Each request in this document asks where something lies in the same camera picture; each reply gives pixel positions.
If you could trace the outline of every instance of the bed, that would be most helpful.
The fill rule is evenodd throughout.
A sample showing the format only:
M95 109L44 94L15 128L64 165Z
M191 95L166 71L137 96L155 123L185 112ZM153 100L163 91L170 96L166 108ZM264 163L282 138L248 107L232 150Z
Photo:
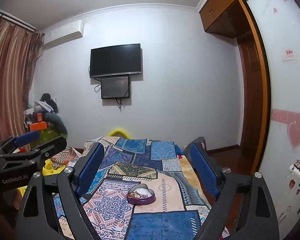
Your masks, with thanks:
M85 142L82 155L96 142L104 146L105 157L80 202L102 240L194 238L211 206L193 168L175 143L105 136ZM58 156L54 163L62 163L58 158L65 157ZM77 159L70 159L74 165ZM128 191L140 183L154 190L154 203L128 203ZM58 194L54 195L54 204L64 235L74 239ZM225 228L220 238L226 236L229 233Z

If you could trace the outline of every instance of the wall-mounted tv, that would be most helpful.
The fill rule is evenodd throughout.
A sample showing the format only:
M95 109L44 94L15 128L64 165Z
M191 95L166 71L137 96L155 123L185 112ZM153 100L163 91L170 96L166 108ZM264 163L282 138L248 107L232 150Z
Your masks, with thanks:
M91 78L137 73L141 73L140 43L91 50Z

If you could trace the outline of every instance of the curtain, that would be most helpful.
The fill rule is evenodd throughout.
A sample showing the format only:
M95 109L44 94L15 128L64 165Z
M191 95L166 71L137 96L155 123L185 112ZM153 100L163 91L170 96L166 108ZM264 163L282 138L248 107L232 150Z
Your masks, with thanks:
M42 32L0 19L0 141L25 133L23 111L41 47Z

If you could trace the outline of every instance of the curtain rod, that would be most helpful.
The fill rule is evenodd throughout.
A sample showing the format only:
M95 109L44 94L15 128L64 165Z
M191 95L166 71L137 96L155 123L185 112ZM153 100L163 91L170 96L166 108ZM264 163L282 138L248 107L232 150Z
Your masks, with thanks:
M31 31L31 32L34 32L34 30L36 29L35 27L33 27L32 25L14 17L13 15L9 14L9 13L6 13L2 10L0 10L0 17L10 21L10 22L13 22L15 23L16 25L19 25L23 28L26 28L27 30Z

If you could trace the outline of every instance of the blue gripper pad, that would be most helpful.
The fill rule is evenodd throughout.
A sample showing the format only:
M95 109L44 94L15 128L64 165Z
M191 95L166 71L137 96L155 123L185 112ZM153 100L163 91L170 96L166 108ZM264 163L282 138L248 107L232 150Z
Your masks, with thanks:
M25 133L23 135L16 137L15 140L13 141L13 144L15 145L15 147L22 147L28 143L38 140L39 137L40 137L40 132L34 130L32 132Z
M92 181L101 166L104 155L105 150L103 148L103 145L101 143L96 143L88 152L87 156L81 157L88 157L89 159L87 160L84 168L81 170L78 176L77 190L75 191L77 196L85 194L89 190Z
M190 152L192 161L197 169L204 188L214 198L218 198L220 195L220 190L217 184L217 176L215 175L214 171L195 144L191 146Z

